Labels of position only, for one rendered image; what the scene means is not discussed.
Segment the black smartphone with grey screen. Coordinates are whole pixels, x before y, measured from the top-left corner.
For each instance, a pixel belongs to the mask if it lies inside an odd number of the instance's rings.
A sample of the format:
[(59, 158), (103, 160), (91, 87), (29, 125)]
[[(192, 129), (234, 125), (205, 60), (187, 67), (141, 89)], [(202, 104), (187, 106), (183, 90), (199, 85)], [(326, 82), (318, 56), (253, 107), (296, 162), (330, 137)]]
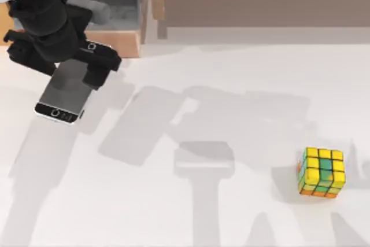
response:
[(71, 59), (56, 68), (34, 107), (35, 113), (66, 124), (77, 122), (97, 91), (83, 83), (87, 64), (107, 66), (110, 74), (118, 70), (121, 58), (112, 47), (86, 40)]

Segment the pale wooden drawer front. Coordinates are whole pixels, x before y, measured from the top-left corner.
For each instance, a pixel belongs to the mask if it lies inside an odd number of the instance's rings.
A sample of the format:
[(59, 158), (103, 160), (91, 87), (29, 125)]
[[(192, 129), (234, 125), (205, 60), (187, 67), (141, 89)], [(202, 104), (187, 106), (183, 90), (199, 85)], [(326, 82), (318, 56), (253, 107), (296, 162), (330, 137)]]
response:
[(141, 40), (137, 31), (86, 31), (86, 35), (91, 41), (112, 47), (121, 58), (140, 57)]

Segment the pale grey rounded box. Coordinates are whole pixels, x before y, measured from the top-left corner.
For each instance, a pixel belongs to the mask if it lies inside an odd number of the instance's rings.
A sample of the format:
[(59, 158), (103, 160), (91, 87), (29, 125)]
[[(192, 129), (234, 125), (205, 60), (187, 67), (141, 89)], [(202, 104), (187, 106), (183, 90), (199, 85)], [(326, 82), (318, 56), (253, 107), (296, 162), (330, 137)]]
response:
[(95, 0), (68, 0), (67, 3), (90, 10), (92, 12), (90, 21), (93, 24), (104, 25), (111, 18), (110, 6), (106, 3)]

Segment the yellow and green puzzle cube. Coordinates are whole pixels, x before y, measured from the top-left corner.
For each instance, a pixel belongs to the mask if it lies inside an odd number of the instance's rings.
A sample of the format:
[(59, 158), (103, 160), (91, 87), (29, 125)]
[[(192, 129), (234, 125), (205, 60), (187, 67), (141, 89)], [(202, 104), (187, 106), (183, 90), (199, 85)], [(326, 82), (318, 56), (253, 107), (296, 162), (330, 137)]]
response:
[(346, 183), (344, 155), (340, 150), (306, 147), (297, 164), (298, 192), (334, 199)]

